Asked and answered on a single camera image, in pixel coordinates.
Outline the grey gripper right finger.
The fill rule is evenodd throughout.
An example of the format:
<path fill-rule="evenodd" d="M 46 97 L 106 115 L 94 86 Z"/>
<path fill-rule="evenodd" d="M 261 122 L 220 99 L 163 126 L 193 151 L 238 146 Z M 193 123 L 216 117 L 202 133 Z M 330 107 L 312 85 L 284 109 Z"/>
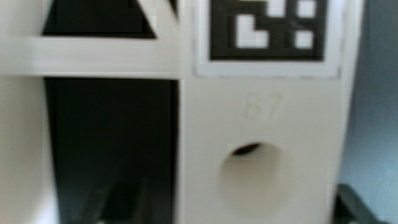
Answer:
<path fill-rule="evenodd" d="M 346 184 L 337 185 L 335 224 L 389 224 L 378 220 L 353 188 Z"/>

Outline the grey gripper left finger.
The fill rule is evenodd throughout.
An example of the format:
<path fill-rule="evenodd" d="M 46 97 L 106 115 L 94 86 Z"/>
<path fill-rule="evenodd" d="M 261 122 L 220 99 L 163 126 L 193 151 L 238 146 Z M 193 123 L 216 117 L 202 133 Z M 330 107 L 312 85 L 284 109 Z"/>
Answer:
<path fill-rule="evenodd" d="M 76 224 L 149 224 L 147 181 L 117 181 L 94 190 Z"/>

